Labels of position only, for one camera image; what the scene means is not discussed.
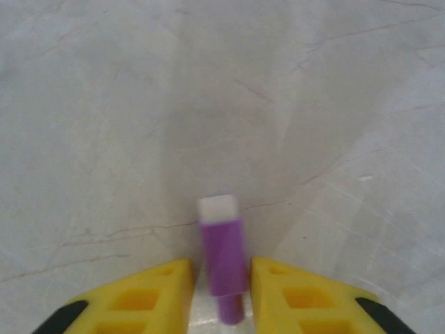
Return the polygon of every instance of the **floor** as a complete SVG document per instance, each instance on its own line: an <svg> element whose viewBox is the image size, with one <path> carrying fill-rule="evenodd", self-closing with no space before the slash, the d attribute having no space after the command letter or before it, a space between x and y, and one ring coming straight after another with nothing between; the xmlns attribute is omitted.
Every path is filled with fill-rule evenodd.
<svg viewBox="0 0 445 334"><path fill-rule="evenodd" d="M199 270L195 201L233 193L250 255L443 333L444 92L443 0L0 0L0 332Z"/></svg>

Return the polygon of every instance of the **black rubber pad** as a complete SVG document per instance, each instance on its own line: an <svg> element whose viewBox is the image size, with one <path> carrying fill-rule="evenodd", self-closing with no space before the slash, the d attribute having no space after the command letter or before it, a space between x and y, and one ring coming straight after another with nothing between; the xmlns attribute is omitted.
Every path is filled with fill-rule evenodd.
<svg viewBox="0 0 445 334"><path fill-rule="evenodd" d="M388 334L416 334L385 305L362 297L355 300Z"/></svg>
<svg viewBox="0 0 445 334"><path fill-rule="evenodd" d="M87 306L87 301L75 301L59 308L32 334L62 334Z"/></svg>

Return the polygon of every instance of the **purple block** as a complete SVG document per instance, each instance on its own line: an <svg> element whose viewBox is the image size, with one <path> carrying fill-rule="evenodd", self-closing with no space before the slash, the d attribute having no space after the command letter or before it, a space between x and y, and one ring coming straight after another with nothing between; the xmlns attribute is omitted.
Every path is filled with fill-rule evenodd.
<svg viewBox="0 0 445 334"><path fill-rule="evenodd" d="M212 224L200 221L200 227L210 293L217 297L220 320L237 324L244 319L242 294L248 288L241 220Z"/></svg>

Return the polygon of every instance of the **marble surface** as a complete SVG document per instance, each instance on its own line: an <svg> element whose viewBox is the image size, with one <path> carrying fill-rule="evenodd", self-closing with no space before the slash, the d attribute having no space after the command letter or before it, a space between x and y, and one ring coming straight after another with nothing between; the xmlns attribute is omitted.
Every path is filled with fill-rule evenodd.
<svg viewBox="0 0 445 334"><path fill-rule="evenodd" d="M0 0L0 332L199 270L195 201L233 193L249 254L443 333L444 80L443 0Z"/></svg>

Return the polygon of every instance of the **yellow plastic part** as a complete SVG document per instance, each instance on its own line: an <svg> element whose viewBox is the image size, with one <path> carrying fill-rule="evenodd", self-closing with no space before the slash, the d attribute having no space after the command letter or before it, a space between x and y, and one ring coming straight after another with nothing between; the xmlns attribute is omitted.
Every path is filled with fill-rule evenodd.
<svg viewBox="0 0 445 334"><path fill-rule="evenodd" d="M191 261L166 262L69 301L89 305L64 334L187 333L192 297Z"/></svg>
<svg viewBox="0 0 445 334"><path fill-rule="evenodd" d="M385 334L355 301L378 298L267 257L252 258L257 334Z"/></svg>

